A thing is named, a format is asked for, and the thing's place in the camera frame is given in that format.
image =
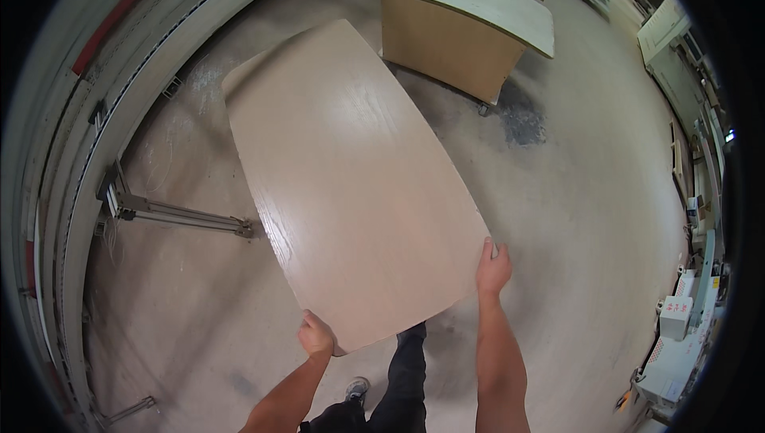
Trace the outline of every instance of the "person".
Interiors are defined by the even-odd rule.
[[[476,271],[478,342],[476,431],[529,431],[524,401],[526,367],[500,304],[500,290],[512,275],[507,245],[492,258],[491,237],[483,243]],[[327,369],[333,350],[330,333],[310,311],[304,311],[298,339],[308,359],[282,380],[249,414],[240,433],[419,433],[426,430],[426,361],[422,351],[425,322],[397,335],[398,346],[388,368],[388,390],[369,420],[364,399],[369,381],[357,377],[345,401],[329,406],[317,418],[303,421]]]

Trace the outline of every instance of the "shoe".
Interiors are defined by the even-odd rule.
[[[353,378],[345,389],[346,402],[358,402],[364,407],[364,400],[367,398],[367,392],[372,384],[363,376]]]

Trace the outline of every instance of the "hand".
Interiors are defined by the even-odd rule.
[[[298,340],[309,357],[332,356],[334,341],[327,326],[310,310],[303,310],[303,323],[298,330]]]
[[[499,297],[500,290],[507,284],[512,275],[512,264],[510,263],[510,256],[507,254],[507,244],[502,243],[497,246],[500,253],[495,258],[491,258],[493,247],[494,243],[491,242],[491,237],[486,237],[483,240],[483,253],[476,271],[476,286],[479,296],[490,294]]]

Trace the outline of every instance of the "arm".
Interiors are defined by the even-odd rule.
[[[255,405],[239,433],[294,433],[311,409],[314,393],[332,357],[333,341],[311,311],[303,311],[298,331],[308,360]]]
[[[526,367],[521,349],[500,304],[500,291],[510,280],[512,264],[507,245],[491,258],[493,243],[486,237],[476,271],[478,287],[477,433],[529,431],[526,419]]]

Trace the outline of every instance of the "red stripe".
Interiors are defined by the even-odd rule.
[[[132,7],[133,3],[135,3],[135,0],[120,0],[120,2],[117,3],[117,6],[112,9],[110,14],[104,18],[103,22],[101,22],[101,25],[92,34],[90,40],[88,40],[88,42],[85,44],[85,47],[82,48],[80,55],[74,61],[74,65],[72,65],[72,71],[74,74],[78,76],[82,74],[82,71],[85,70],[85,66],[96,53],[96,49],[101,44],[103,38],[107,33],[109,33],[109,30],[112,29],[112,26],[114,26],[122,18],[122,16],[125,15],[129,8]]]
[[[37,289],[34,284],[34,242],[27,241],[27,288],[33,298],[37,298]]]

